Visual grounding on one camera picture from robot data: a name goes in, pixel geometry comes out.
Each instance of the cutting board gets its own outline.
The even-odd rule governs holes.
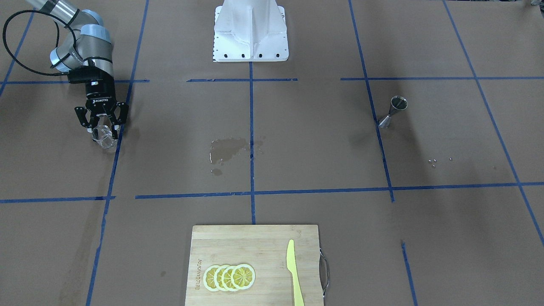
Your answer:
[[[287,270],[289,240],[305,306],[323,306],[319,280],[317,225],[197,225],[193,227],[186,306],[293,306],[293,280]],[[247,290],[211,292],[203,282],[211,265],[249,264],[255,282]]]

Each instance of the yellow knife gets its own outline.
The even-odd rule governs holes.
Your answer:
[[[295,306],[304,306],[302,291],[300,291],[299,275],[296,271],[295,241],[293,239],[289,240],[289,244],[287,245],[287,270],[293,275]]]

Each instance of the jigger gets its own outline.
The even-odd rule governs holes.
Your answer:
[[[401,97],[401,96],[394,96],[391,98],[391,106],[389,106],[389,113],[387,116],[383,117],[380,120],[379,127],[380,128],[388,128],[389,124],[391,123],[391,116],[395,115],[396,113],[405,110],[408,107],[408,101]]]

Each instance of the sliced lemon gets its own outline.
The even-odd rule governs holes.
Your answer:
[[[221,278],[219,279],[219,284],[225,288],[227,291],[238,291],[236,287],[232,284],[231,275],[234,269],[236,269],[237,266],[230,266],[227,269],[223,271],[223,274],[221,275]]]
[[[212,292],[219,291],[219,289],[215,286],[215,282],[213,281],[217,268],[219,268],[219,265],[213,265],[207,268],[204,272],[204,287]]]
[[[215,287],[221,291],[228,291],[223,286],[221,286],[221,283],[219,281],[221,280],[220,278],[223,276],[223,272],[225,271],[225,269],[227,269],[230,266],[231,265],[219,266],[217,270],[215,270],[215,272],[213,273],[213,283]]]
[[[234,268],[231,274],[231,283],[236,289],[245,290],[253,286],[255,270],[248,264],[241,264]]]

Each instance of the white bracket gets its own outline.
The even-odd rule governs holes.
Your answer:
[[[215,9],[215,62],[282,62],[289,58],[285,9],[275,0],[225,0]]]

